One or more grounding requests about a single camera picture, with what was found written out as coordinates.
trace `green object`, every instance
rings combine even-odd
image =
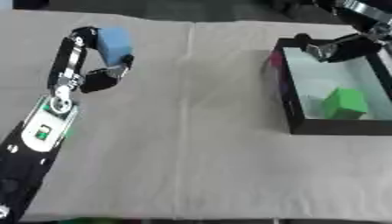
[[[48,104],[46,104],[46,105],[43,107],[44,110],[49,110],[50,108],[51,108],[51,106],[49,106]]]
[[[356,120],[368,112],[363,93],[351,88],[336,88],[322,107],[326,119]]]

